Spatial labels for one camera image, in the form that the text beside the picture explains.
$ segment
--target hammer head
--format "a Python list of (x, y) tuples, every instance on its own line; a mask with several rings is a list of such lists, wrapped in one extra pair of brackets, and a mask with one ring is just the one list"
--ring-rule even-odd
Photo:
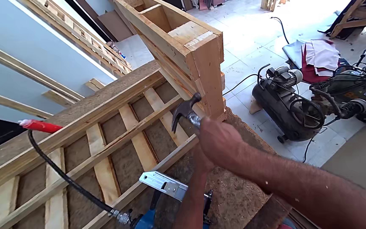
[(196, 92), (190, 100), (186, 100), (180, 103), (175, 111), (173, 112), (173, 119), (172, 119), (172, 131), (175, 133), (177, 128), (177, 123), (179, 122), (180, 117), (187, 118), (189, 114), (194, 113), (193, 105), (197, 102), (200, 102), (201, 95), (200, 93)]

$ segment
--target hairy forearm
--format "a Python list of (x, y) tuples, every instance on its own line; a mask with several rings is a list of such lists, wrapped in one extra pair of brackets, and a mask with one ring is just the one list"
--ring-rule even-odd
[(287, 200), (322, 228), (366, 228), (366, 191), (307, 164), (238, 148), (232, 172)]
[(173, 229), (202, 228), (204, 209), (204, 187), (207, 173), (195, 170), (189, 188), (177, 213)]

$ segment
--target claw hammer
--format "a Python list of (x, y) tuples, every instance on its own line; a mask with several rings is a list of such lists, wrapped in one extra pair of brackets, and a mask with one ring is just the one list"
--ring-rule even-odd
[(181, 102), (173, 112), (172, 131), (175, 133), (180, 117), (187, 118), (197, 129), (200, 129), (201, 118), (193, 111), (193, 105), (201, 101), (200, 93), (196, 92), (190, 100)]

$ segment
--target hand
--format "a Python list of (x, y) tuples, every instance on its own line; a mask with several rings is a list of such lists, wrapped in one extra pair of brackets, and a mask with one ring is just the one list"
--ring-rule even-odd
[(203, 118), (199, 138), (204, 154), (213, 163), (226, 169), (238, 165), (239, 148), (245, 143), (232, 125)]
[(194, 147), (193, 158), (194, 169), (198, 172), (209, 173), (214, 168), (214, 164), (204, 155), (200, 144)]

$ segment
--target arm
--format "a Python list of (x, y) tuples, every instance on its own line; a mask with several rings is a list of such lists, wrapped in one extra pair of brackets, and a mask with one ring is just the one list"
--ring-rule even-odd
[(212, 164), (201, 150), (200, 144), (193, 153), (195, 162), (194, 173), (189, 182), (189, 188), (183, 198), (176, 216), (173, 229), (202, 228), (204, 210), (204, 187), (208, 173), (213, 169)]
[(366, 228), (366, 191), (307, 164), (261, 152), (229, 124), (205, 119), (200, 143), (216, 165), (281, 196), (323, 229)]

